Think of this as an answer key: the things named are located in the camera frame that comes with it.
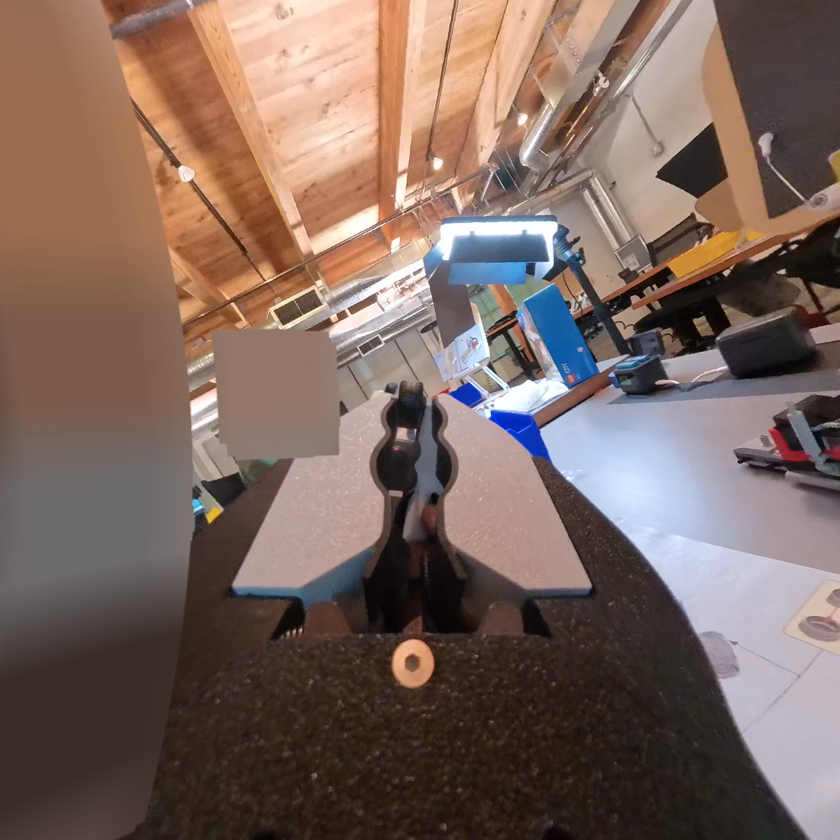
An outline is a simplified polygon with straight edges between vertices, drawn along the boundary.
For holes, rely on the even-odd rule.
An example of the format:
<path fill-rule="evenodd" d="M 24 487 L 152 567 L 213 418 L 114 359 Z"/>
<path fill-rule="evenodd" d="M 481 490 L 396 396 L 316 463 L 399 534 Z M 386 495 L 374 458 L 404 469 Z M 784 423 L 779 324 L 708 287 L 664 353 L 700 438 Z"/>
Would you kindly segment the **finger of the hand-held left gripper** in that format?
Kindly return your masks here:
<path fill-rule="evenodd" d="M 417 442 L 421 454 L 416 462 L 416 495 L 418 499 L 429 499 L 440 494 L 442 485 L 438 479 L 438 443 L 434 436 L 434 405 L 426 404 Z"/>

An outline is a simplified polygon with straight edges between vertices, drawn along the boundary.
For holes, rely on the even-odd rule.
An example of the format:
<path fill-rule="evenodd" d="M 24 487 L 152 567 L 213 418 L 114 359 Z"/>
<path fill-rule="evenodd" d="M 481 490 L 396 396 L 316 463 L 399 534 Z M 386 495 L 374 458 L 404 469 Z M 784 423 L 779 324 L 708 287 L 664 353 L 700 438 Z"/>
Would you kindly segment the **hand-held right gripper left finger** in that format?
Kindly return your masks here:
<path fill-rule="evenodd" d="M 232 582 L 238 597 L 298 599 L 340 608 L 364 634 L 363 574 L 392 526 L 394 496 L 377 475 L 393 395 L 376 392 L 339 421 L 337 455 L 296 458 Z"/>

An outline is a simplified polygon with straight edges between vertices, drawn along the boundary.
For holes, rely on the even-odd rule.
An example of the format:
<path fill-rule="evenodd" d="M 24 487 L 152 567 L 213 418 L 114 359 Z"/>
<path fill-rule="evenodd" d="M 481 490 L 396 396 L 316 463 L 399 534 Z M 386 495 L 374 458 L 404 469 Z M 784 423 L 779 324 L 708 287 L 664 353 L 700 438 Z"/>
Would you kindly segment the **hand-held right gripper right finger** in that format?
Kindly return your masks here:
<path fill-rule="evenodd" d="M 592 581 L 527 449 L 451 395 L 431 398 L 440 494 L 425 562 L 438 632 L 476 632 L 501 605 L 526 625 L 538 600 L 586 597 Z"/>

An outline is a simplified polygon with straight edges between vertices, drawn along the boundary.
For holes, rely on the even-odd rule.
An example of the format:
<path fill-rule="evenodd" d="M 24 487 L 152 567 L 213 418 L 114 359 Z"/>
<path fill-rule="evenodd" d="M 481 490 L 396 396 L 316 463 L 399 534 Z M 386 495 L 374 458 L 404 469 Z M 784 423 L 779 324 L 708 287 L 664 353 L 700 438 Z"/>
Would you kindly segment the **black lego tyre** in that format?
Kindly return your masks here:
<path fill-rule="evenodd" d="M 419 381 L 402 381 L 396 394 L 397 427 L 419 430 L 424 421 L 426 408 L 427 399 L 423 384 Z"/>

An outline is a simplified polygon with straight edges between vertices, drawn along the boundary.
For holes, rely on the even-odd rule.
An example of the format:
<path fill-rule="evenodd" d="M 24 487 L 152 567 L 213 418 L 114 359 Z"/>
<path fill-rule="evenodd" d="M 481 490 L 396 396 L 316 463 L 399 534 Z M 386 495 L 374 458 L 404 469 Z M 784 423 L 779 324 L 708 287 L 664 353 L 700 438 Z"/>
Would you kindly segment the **black red lego truck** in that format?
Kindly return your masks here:
<path fill-rule="evenodd" d="M 773 415 L 770 428 L 733 450 L 738 464 L 793 483 L 839 491 L 839 396 L 810 394 Z"/>

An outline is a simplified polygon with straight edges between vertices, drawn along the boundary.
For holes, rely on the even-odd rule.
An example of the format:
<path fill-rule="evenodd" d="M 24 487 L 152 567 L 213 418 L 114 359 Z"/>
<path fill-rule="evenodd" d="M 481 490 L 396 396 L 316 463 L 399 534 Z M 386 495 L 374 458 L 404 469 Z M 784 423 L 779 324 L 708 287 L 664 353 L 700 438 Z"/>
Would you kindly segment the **small blue lego box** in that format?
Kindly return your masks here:
<path fill-rule="evenodd" d="M 518 322 L 548 380 L 572 388 L 598 374 L 567 301 L 553 283 L 524 300 Z"/>

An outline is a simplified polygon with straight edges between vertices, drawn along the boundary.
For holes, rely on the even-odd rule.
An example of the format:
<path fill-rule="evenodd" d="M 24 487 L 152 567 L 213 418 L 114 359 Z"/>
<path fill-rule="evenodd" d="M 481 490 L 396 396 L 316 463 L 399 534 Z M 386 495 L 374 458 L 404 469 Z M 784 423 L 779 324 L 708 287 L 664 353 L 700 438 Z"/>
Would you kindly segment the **clear acrylic stand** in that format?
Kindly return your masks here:
<path fill-rule="evenodd" d="M 432 358 L 441 380 L 447 383 L 447 393 L 466 382 L 474 382 L 490 394 L 488 399 L 492 399 L 494 394 L 510 388 L 508 383 L 490 369 L 490 348 L 480 323 L 462 332 L 451 343 L 432 352 Z M 475 374 L 481 372 L 495 382 L 497 389 L 494 392 L 489 392 L 486 387 L 476 382 Z"/>

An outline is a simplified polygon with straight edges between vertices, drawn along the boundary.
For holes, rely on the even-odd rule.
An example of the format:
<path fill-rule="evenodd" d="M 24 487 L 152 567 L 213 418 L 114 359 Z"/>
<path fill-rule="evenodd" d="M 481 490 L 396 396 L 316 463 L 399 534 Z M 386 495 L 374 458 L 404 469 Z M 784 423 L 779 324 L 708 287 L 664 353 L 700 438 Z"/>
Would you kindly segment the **clear plastic bags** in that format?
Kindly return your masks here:
<path fill-rule="evenodd" d="M 490 411 L 533 414 L 566 395 L 570 388 L 561 379 L 525 381 L 499 394 L 488 404 Z"/>

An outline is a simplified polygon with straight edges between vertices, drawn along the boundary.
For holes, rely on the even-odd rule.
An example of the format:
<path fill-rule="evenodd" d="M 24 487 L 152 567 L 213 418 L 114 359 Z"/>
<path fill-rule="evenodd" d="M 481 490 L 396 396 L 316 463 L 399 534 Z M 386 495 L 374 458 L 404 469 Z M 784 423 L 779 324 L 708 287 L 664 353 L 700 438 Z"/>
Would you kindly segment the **white vent grille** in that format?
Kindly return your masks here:
<path fill-rule="evenodd" d="M 288 298 L 279 299 L 268 309 L 267 318 L 275 329 L 294 329 L 302 324 L 313 322 L 328 309 L 328 302 L 317 286 L 296 293 Z"/>

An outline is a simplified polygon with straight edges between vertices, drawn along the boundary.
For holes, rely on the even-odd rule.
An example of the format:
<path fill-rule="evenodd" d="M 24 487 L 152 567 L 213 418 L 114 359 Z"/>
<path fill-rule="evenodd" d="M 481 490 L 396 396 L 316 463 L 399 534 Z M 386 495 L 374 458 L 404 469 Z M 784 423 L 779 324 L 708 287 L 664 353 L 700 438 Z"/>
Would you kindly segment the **battery charger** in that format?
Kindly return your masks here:
<path fill-rule="evenodd" d="M 609 374 L 612 384 L 631 396 L 650 394 L 662 382 L 670 382 L 661 357 L 652 354 L 629 356 Z"/>

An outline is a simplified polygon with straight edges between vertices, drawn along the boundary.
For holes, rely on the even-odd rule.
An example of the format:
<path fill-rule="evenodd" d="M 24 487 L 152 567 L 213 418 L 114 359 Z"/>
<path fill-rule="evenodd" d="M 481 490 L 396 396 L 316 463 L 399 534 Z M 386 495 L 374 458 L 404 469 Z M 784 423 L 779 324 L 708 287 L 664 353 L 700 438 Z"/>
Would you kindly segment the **black metal pole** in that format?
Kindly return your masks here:
<path fill-rule="evenodd" d="M 569 236 L 570 230 L 566 226 L 558 224 L 557 230 L 553 234 L 554 266 L 559 267 L 561 271 L 565 269 L 571 271 L 572 275 L 578 280 L 583 292 L 588 297 L 597 321 L 613 341 L 618 353 L 630 355 L 631 349 L 629 343 L 614 323 L 610 312 L 605 307 L 585 273 L 585 260 L 580 250 L 574 249 L 579 238 L 570 241 Z"/>

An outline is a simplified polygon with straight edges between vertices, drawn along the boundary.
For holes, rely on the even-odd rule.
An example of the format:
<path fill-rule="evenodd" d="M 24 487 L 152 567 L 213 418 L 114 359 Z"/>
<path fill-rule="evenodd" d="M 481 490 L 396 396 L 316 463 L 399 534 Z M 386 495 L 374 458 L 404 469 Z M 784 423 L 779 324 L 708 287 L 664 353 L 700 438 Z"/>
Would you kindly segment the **led light panel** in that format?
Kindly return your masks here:
<path fill-rule="evenodd" d="M 451 217 L 423 258 L 428 280 L 451 286 L 520 286 L 554 265 L 555 216 Z"/>

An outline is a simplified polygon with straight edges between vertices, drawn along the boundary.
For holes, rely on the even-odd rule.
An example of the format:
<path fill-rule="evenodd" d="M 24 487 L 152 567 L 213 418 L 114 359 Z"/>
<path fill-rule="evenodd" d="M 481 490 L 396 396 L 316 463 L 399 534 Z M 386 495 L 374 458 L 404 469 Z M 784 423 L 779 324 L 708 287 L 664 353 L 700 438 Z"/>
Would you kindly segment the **open instruction booklet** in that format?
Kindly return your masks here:
<path fill-rule="evenodd" d="M 739 671 L 721 688 L 777 795 L 809 838 L 839 838 L 838 655 L 785 632 L 833 575 L 617 523 L 697 633 L 728 640 Z"/>

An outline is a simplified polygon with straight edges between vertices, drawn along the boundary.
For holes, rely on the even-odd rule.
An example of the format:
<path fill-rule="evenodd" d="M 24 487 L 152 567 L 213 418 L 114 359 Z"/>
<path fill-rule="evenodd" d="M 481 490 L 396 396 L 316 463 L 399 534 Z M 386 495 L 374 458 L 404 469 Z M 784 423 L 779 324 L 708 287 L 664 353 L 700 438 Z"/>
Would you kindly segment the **wooden background table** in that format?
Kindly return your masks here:
<path fill-rule="evenodd" d="M 695 286 L 696 284 L 708 280 L 715 275 L 725 274 L 727 271 L 748 259 L 752 259 L 753 257 L 759 256 L 772 248 L 782 246 L 786 242 L 811 233 L 811 231 L 815 230 L 820 224 L 822 223 L 811 223 L 787 234 L 762 236 L 759 236 L 750 230 L 741 230 L 742 237 L 736 248 L 718 261 L 699 269 L 691 275 L 687 275 L 683 278 L 675 278 L 668 268 L 669 260 L 667 260 L 663 265 L 648 269 L 641 276 L 635 278 L 625 286 L 610 292 L 605 299 L 603 299 L 603 303 L 605 305 L 607 303 L 612 304 L 613 301 L 620 298 L 630 298 L 632 295 L 640 294 L 643 289 L 654 286 L 657 282 L 660 282 L 662 277 L 665 275 L 673 276 L 671 280 L 667 280 L 666 283 L 658 290 L 650 292 L 646 296 L 642 296 L 640 302 L 630 304 L 630 307 L 632 308 L 641 308 L 651 301 L 665 298 L 672 293 Z"/>

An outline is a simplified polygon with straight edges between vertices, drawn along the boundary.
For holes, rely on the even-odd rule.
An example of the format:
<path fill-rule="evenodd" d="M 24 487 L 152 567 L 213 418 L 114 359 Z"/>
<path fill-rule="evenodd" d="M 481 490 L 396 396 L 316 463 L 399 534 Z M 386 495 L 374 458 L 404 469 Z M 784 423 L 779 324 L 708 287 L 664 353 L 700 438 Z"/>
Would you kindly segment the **black cube device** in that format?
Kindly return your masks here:
<path fill-rule="evenodd" d="M 809 362 L 816 356 L 810 315 L 790 306 L 721 332 L 715 347 L 738 379 L 765 375 Z"/>

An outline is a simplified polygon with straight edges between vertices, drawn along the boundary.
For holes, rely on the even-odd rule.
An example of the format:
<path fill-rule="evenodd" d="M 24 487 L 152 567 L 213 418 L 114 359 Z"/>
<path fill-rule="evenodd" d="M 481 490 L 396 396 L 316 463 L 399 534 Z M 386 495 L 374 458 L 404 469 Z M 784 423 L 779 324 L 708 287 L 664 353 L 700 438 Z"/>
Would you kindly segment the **yellow flat object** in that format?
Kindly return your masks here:
<path fill-rule="evenodd" d="M 741 237 L 742 232 L 739 230 L 715 234 L 707 241 L 672 258 L 668 262 L 668 268 L 675 278 L 691 275 L 731 253 Z"/>

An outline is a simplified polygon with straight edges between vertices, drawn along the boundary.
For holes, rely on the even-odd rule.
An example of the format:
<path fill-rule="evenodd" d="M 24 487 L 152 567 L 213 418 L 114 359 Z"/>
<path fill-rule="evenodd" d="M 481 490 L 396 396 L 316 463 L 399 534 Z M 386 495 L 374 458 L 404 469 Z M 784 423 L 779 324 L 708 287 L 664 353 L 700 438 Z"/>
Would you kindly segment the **black board panel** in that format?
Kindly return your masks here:
<path fill-rule="evenodd" d="M 787 234 L 838 215 L 827 157 L 839 148 L 839 2 L 716 1 L 702 87 L 733 201 L 745 227 Z M 758 138 L 772 132 L 772 160 L 806 198 L 799 204 L 765 165 Z"/>

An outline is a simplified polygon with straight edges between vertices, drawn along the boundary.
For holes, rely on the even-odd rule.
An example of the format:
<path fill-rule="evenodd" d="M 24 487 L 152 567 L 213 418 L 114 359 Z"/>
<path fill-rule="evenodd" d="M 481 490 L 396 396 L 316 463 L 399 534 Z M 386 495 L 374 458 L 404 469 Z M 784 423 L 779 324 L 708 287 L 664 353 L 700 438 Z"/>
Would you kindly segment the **silver air duct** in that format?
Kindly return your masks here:
<path fill-rule="evenodd" d="M 542 83 L 542 107 L 519 150 L 533 176 L 558 167 L 630 92 L 691 1 L 581 2 Z"/>

